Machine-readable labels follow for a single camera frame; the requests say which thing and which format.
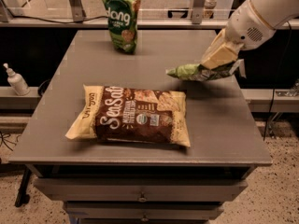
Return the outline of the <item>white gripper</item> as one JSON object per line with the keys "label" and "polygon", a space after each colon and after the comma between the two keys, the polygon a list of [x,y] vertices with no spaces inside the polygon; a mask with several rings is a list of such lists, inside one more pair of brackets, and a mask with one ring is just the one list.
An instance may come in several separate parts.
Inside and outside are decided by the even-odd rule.
{"label": "white gripper", "polygon": [[237,59],[243,50],[257,49],[273,37],[276,30],[259,14],[251,0],[246,0],[230,17],[224,29],[214,38],[200,64],[215,69]]}

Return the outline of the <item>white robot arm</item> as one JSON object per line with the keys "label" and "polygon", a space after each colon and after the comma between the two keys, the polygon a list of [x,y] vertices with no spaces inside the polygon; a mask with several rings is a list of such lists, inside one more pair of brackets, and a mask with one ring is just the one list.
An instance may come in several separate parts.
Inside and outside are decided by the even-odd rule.
{"label": "white robot arm", "polygon": [[214,69],[234,62],[240,50],[257,49],[298,16],[299,0],[246,0],[214,38],[200,64]]}

